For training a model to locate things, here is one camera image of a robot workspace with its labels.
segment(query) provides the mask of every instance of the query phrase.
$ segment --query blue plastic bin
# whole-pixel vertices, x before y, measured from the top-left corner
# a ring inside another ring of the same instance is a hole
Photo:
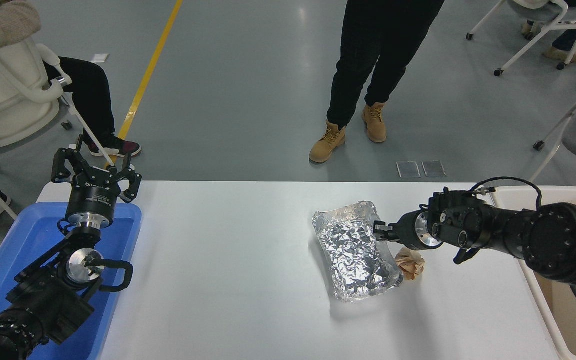
[[[64,239],[57,221],[66,214],[67,203],[41,202],[19,214],[0,248],[0,312],[10,303],[6,295],[18,283],[14,277],[25,267]],[[130,261],[142,223],[139,207],[117,203],[114,223],[102,230],[101,241],[94,247],[105,259]],[[124,271],[107,269],[103,284],[119,285]],[[29,360],[96,360],[106,339],[110,321],[121,292],[97,292],[90,300],[94,308],[87,321],[62,345],[50,342],[35,348]]]

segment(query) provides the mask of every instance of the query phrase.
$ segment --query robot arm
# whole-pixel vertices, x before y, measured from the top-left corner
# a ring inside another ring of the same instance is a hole
[[[477,195],[494,191],[434,193],[428,205],[409,212],[397,223],[375,221],[377,241],[403,244],[416,251],[459,248],[455,264],[470,260],[481,249],[493,249],[525,260],[549,280],[576,285],[576,205],[553,203],[537,210],[504,210],[487,205]]]
[[[101,229],[113,223],[117,198],[129,203],[137,197],[141,175],[130,167],[129,156],[121,171],[91,167],[81,148],[80,137],[75,148],[60,148],[55,155],[52,181],[72,184],[62,221],[73,229],[58,225],[65,238],[14,278],[18,285],[6,296],[11,305],[0,313],[0,360],[25,360],[50,340],[62,344],[94,312],[89,300],[96,292],[119,292],[130,285],[133,265],[104,259],[94,247]],[[121,180],[130,182],[123,193]],[[124,269],[123,282],[103,285],[105,269]]]

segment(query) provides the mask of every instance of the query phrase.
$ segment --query white bin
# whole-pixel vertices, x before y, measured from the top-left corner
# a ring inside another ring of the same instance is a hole
[[[576,205],[576,186],[540,186],[542,205],[571,203]],[[508,210],[535,210],[537,192],[530,186],[497,187],[491,194],[496,207]],[[537,301],[559,356],[576,360],[576,298],[569,285],[546,280],[521,260],[530,289]]]

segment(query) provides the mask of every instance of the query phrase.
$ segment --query floor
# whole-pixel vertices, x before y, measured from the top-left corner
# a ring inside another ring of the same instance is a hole
[[[176,2],[34,0],[34,36],[58,55],[101,66],[121,128]],[[132,121],[144,180],[236,182],[471,182],[530,178],[546,156],[532,149],[576,100],[576,64],[540,54],[547,34],[503,76],[525,43],[505,6],[466,33],[496,0],[446,0],[384,115],[388,141],[364,134],[358,111],[347,142],[325,164],[308,160],[325,130],[345,7],[339,0],[185,0]],[[59,124],[71,121],[67,131]],[[0,188],[21,212],[50,181],[53,156],[82,127],[62,109],[51,125],[0,148]],[[87,157],[102,167],[104,161]],[[397,162],[439,161],[446,177],[401,178]],[[576,186],[565,149],[536,180]],[[0,244],[12,221],[0,217]]]

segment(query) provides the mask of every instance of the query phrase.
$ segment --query foil-wrapped package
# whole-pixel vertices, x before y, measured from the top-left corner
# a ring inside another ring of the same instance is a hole
[[[312,217],[329,259],[334,296],[344,303],[382,294],[404,280],[387,244],[375,240],[374,221],[379,216],[370,201],[316,212]]]

